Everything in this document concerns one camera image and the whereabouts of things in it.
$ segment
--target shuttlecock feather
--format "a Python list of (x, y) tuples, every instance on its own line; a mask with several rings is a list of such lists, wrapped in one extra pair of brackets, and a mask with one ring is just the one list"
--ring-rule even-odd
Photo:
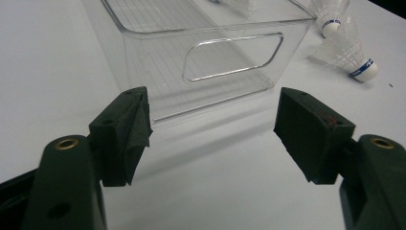
[(310, 59), (341, 68), (358, 81), (369, 81), (378, 73), (376, 63), (365, 58), (352, 17), (347, 17), (336, 32), (324, 39)]
[(226, 4), (244, 16), (251, 16), (256, 9), (256, 0), (210, 0), (212, 2)]
[(350, 0), (311, 0), (309, 8), (317, 14), (316, 26), (329, 37), (341, 24)]

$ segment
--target blue stripe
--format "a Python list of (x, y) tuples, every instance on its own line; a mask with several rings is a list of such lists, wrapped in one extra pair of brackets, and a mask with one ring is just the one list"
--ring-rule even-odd
[(326, 25), (328, 25), (328, 24), (330, 24), (330, 23), (338, 23), (338, 24), (341, 25), (341, 21), (340, 21), (340, 20), (338, 20), (338, 19), (332, 19), (332, 20), (327, 21), (325, 24), (323, 24), (322, 29), (323, 29)]
[(363, 64), (359, 69), (355, 70), (352, 73), (349, 73), (349, 76), (352, 78), (357, 77), (358, 75), (362, 74), (366, 71), (371, 65), (373, 64), (373, 60), (369, 59), (367, 63)]

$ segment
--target transparent bin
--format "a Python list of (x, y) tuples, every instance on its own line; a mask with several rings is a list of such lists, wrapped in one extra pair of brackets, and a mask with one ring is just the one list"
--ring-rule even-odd
[(122, 90), (153, 123), (272, 88), (316, 15), (293, 0), (83, 0)]

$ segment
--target white surface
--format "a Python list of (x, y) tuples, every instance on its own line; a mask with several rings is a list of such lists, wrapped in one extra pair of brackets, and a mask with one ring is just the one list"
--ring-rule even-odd
[[(104, 189), (109, 229), (344, 229), (338, 187), (314, 186), (272, 131), (282, 86), (303, 90), (406, 146), (406, 21), (353, 0), (378, 76), (359, 83), (306, 59), (311, 28), (273, 90), (155, 126), (133, 186)], [(0, 182), (37, 167), (45, 145), (118, 95), (79, 0), (0, 1)]]

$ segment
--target white table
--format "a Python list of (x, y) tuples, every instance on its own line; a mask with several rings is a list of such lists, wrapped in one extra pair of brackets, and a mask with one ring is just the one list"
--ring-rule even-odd
[[(338, 188), (306, 182), (273, 132), (281, 87), (303, 90), (406, 146), (406, 21), (352, 0), (365, 53), (361, 84), (306, 57), (307, 33), (277, 86), (154, 127), (133, 185), (103, 189), (109, 229), (344, 229)], [(0, 182), (37, 167), (43, 148), (88, 124), (120, 93), (79, 0), (0, 1)]]

